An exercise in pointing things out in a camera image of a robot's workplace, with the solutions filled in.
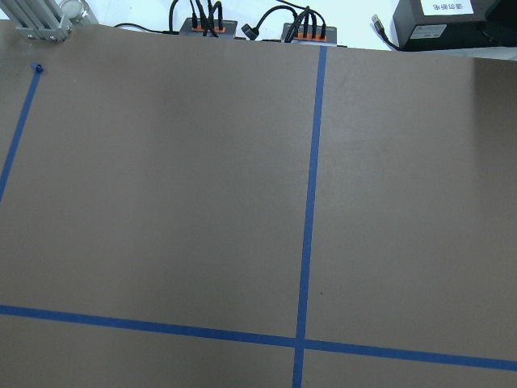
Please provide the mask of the orange black usb hub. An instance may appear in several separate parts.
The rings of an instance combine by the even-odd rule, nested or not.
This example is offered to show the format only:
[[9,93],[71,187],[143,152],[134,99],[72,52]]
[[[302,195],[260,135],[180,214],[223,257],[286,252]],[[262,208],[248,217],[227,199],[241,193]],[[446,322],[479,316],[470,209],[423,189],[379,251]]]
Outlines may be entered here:
[[322,37],[322,26],[317,25],[316,28],[313,29],[311,24],[309,24],[308,27],[304,27],[304,25],[301,24],[297,32],[293,34],[291,43],[337,46],[337,28],[331,26],[326,27],[326,34]]
[[185,19],[182,27],[179,29],[180,36],[206,36],[213,37],[213,32],[219,38],[233,39],[236,36],[237,21],[235,20],[222,20],[222,27],[219,27],[218,20],[214,22],[214,27],[208,27],[206,30],[201,26],[200,19],[197,24],[193,24],[193,18]]

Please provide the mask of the small metal cylinder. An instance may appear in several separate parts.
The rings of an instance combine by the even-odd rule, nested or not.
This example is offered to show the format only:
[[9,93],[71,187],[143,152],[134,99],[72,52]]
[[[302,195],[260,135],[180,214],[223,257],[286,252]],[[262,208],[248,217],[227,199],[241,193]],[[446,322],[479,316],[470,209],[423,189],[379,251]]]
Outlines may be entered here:
[[60,2],[59,7],[73,25],[88,26],[99,23],[87,1],[64,0]]

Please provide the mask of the black equipment on bench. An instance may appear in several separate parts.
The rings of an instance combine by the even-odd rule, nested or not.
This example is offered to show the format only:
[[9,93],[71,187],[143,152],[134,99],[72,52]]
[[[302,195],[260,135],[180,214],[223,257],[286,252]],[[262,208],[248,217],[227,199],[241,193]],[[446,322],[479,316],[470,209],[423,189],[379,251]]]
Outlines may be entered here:
[[393,24],[407,52],[516,46],[515,1],[400,1]]

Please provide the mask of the aluminium frame post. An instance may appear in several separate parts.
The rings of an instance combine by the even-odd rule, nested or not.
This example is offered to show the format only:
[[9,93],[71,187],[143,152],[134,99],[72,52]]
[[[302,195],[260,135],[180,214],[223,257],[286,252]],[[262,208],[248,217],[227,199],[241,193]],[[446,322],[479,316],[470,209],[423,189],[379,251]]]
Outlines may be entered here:
[[53,0],[1,0],[1,10],[30,40],[64,41],[71,32],[72,23]]

